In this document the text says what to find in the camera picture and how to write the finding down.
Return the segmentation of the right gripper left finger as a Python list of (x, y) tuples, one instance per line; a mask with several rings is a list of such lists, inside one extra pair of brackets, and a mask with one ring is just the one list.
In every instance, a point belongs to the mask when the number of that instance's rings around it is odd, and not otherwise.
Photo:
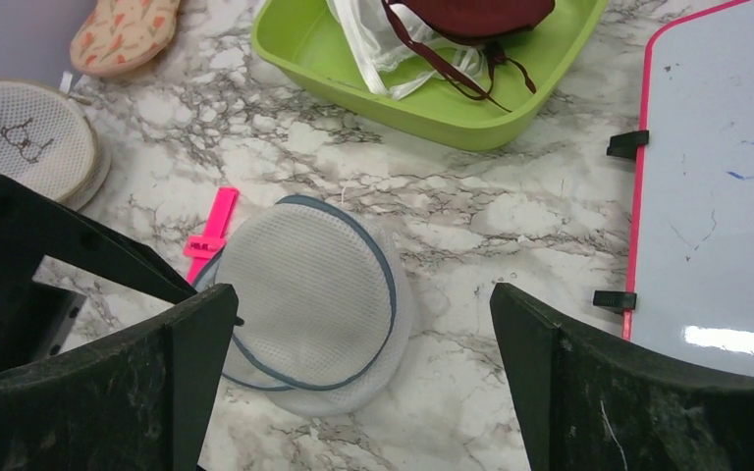
[(0, 470), (194, 470), (239, 300), (225, 285), (0, 374)]

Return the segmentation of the dark red bra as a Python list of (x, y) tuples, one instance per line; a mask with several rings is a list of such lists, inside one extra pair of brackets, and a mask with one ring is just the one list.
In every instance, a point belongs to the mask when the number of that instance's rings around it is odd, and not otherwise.
[(527, 69), (504, 52), (500, 40), (534, 29), (554, 11), (554, 0), (407, 0), (400, 3), (451, 42), (470, 48), (479, 46), (486, 60), (490, 81), (486, 89), (431, 47), (412, 38), (400, 16), (392, 9), (395, 4), (394, 1), (381, 2), (386, 19), (400, 42), (422, 57), (465, 97), (474, 101), (488, 101), (507, 111), (492, 96), (496, 68), (506, 63), (515, 65), (521, 71), (524, 85), (531, 93), (537, 91)]

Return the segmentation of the white lace bra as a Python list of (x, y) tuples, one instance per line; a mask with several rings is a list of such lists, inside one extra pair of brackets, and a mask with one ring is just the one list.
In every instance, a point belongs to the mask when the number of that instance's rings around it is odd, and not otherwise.
[[(416, 54), (398, 38), (383, 3), (328, 0), (326, 4), (341, 26), (360, 76), (371, 93), (401, 100), (438, 75), (433, 67), (425, 65), (414, 78), (393, 85), (385, 83), (385, 76), (395, 72)], [(482, 72), (482, 55), (477, 49), (450, 41), (402, 4), (394, 4), (391, 9), (411, 39), (444, 53), (450, 65), (468, 74), (472, 81), (477, 81)]]

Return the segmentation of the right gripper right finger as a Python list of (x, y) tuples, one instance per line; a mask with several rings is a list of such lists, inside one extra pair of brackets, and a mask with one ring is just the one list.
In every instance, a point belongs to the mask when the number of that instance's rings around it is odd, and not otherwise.
[(687, 363), (507, 283), (495, 336), (534, 470), (754, 470), (754, 378)]

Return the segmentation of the white mesh laundry bag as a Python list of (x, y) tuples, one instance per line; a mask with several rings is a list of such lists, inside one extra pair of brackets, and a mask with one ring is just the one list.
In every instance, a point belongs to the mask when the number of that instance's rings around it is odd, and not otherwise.
[(306, 195), (245, 220), (193, 284), (239, 299), (223, 377), (304, 417), (351, 413), (384, 389), (416, 314), (392, 234)]

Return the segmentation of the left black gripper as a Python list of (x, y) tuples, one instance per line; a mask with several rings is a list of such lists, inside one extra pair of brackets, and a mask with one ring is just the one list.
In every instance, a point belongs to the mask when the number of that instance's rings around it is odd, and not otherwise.
[(45, 256), (173, 304), (196, 294), (149, 246), (0, 175), (0, 373), (57, 350), (84, 302), (34, 280)]

